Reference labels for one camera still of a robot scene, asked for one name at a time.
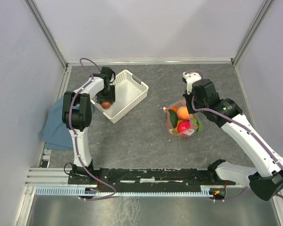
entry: blue cloth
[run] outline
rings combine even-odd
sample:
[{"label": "blue cloth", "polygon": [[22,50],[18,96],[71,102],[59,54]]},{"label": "blue cloth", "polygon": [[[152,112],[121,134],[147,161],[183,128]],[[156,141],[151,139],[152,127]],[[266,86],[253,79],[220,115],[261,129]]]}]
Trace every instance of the blue cloth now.
[{"label": "blue cloth", "polygon": [[[46,125],[41,133],[40,140],[46,142],[45,148],[51,150],[73,150],[72,139],[69,129],[62,122],[63,97],[55,102],[49,109]],[[94,112],[94,105],[91,104],[91,113]]]}]

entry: bag of fruit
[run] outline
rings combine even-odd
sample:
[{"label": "bag of fruit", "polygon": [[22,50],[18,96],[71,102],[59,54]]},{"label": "bag of fruit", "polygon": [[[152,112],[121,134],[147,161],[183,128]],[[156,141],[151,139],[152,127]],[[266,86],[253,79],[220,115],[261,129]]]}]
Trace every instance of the bag of fruit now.
[{"label": "bag of fruit", "polygon": [[203,125],[198,116],[188,113],[185,99],[163,109],[166,112],[166,128],[170,134],[190,137],[202,130]]}]

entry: basket handle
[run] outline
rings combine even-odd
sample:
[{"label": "basket handle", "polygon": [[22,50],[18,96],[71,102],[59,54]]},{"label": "basket handle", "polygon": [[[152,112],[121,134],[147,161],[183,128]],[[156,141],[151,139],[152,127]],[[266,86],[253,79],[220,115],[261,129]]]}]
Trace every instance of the basket handle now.
[{"label": "basket handle", "polygon": [[137,78],[134,74],[132,74],[132,78],[138,83],[138,84],[142,84],[142,81],[139,79],[139,78]]}]

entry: white basket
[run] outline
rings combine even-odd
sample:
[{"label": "white basket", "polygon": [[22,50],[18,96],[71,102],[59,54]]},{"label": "white basket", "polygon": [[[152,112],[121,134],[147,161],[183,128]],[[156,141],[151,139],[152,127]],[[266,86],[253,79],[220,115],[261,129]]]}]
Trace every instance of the white basket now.
[{"label": "white basket", "polygon": [[139,102],[146,98],[149,87],[128,70],[123,70],[112,83],[115,85],[115,103],[109,109],[103,109],[95,102],[91,102],[99,109],[112,123],[116,123],[125,114],[132,110]]}]

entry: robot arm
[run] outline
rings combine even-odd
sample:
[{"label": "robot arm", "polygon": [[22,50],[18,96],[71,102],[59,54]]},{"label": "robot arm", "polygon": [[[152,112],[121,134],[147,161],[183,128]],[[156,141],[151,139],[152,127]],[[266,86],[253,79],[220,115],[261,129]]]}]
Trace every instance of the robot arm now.
[{"label": "robot arm", "polygon": [[[209,121],[216,123],[223,131],[229,134],[243,149],[254,163],[255,167],[243,167],[218,160],[209,166],[216,176],[222,180],[231,180],[249,186],[261,199],[269,200],[283,188],[283,157],[274,151],[250,125],[241,108],[231,99],[220,99],[214,84],[209,79],[201,79],[198,73],[183,74],[187,83],[184,93],[189,113],[196,113],[197,109],[211,109],[202,111]],[[220,116],[227,116],[247,127],[246,131],[239,125]],[[275,162],[264,147],[251,135],[255,134],[262,143],[277,158]]]},{"label": "robot arm", "polygon": [[[77,148],[80,150],[79,154],[81,161],[89,171],[93,171],[92,158],[88,146],[88,127],[92,120],[90,102],[94,96],[96,96],[96,101],[99,104],[103,101],[110,101],[111,104],[115,102],[115,86],[110,85],[110,80],[113,75],[115,77],[115,72],[110,68],[102,67],[99,74],[93,74],[93,80],[92,78],[89,78],[89,80],[80,88],[73,92],[67,91],[64,94],[62,121],[69,129],[73,144],[75,143],[76,136]],[[79,91],[80,94],[77,95],[74,106],[79,105],[80,107],[79,109],[73,108],[71,116],[74,132],[69,126],[69,112],[72,99]],[[74,145],[75,160],[73,170],[76,174],[86,175],[86,172],[79,161],[77,148]]]}]

